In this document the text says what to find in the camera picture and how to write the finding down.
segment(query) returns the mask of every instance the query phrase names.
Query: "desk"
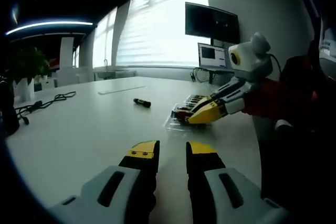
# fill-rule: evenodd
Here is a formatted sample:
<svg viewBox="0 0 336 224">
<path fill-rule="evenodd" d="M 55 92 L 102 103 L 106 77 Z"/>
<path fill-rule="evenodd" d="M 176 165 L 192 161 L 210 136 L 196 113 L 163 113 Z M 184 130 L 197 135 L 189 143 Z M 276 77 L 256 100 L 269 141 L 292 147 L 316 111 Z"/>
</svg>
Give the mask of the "desk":
<svg viewBox="0 0 336 224">
<path fill-rule="evenodd" d="M 124 92 L 99 95 L 146 86 Z M 7 139 L 14 163 L 28 187 L 45 207 L 70 195 L 110 165 L 118 165 L 128 149 L 142 141 L 160 140 L 155 192 L 157 204 L 150 223 L 192 223 L 187 190 L 185 143 L 210 144 L 227 167 L 234 167 L 260 186 L 261 167 L 251 116 L 236 113 L 217 122 L 206 133 L 168 131 L 164 123 L 176 103 L 190 94 L 210 94 L 205 83 L 132 77 L 75 84 L 36 92 L 44 102 L 55 94 L 76 91 L 67 101 L 54 103 L 28 116 Z M 150 109 L 133 98 L 152 102 Z"/>
</svg>

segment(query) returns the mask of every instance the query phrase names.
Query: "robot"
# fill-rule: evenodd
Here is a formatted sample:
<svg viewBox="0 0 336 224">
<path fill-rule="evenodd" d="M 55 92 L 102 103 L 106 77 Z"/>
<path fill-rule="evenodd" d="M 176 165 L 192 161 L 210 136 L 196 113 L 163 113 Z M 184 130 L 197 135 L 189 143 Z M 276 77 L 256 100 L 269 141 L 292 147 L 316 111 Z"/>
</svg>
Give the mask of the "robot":
<svg viewBox="0 0 336 224">
<path fill-rule="evenodd" d="M 257 89 L 273 71 L 269 50 L 269 43 L 260 33 L 255 33 L 248 42 L 229 47 L 235 76 L 193 108 L 174 111 L 176 118 L 189 124 L 206 124 L 244 109 L 244 95 Z"/>
</svg>

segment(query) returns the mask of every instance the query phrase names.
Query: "led light strip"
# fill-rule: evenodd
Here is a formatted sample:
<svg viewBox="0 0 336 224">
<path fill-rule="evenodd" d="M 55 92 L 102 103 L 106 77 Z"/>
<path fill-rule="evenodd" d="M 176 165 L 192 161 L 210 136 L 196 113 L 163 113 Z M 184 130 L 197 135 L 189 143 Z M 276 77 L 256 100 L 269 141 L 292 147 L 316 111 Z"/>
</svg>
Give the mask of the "led light strip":
<svg viewBox="0 0 336 224">
<path fill-rule="evenodd" d="M 18 27 L 15 28 L 11 31 L 6 32 L 6 35 L 11 34 L 15 31 L 19 31 L 22 29 L 26 29 L 29 27 L 34 27 L 34 26 L 45 26 L 45 25 L 87 25 L 87 26 L 92 26 L 93 23 L 89 23 L 89 22 L 79 22 L 79 21 L 53 21 L 53 22 L 42 22 L 42 23 L 36 23 L 36 24 L 31 24 L 31 25 L 27 25 L 27 26 L 22 26 L 22 27 Z"/>
</svg>

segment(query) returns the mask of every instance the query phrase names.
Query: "white pillar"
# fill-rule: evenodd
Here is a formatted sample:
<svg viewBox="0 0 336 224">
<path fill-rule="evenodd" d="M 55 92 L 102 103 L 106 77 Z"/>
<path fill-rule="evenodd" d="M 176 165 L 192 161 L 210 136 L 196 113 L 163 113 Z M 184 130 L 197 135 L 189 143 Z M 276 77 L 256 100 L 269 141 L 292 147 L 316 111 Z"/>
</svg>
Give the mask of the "white pillar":
<svg viewBox="0 0 336 224">
<path fill-rule="evenodd" d="M 72 67 L 73 37 L 62 38 L 61 50 L 59 55 L 59 69 Z"/>
</svg>

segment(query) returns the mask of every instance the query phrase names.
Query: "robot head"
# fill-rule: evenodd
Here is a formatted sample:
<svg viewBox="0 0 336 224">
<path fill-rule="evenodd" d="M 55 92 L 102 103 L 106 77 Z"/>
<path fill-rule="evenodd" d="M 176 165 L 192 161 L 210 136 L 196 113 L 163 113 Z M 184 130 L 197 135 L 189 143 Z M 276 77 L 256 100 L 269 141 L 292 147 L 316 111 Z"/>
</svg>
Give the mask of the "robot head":
<svg viewBox="0 0 336 224">
<path fill-rule="evenodd" d="M 256 55 L 264 56 L 265 53 L 267 53 L 271 49 L 271 46 L 269 45 L 268 41 L 261 33 L 256 32 L 251 37 L 250 41 L 251 41 L 253 52 Z"/>
</svg>

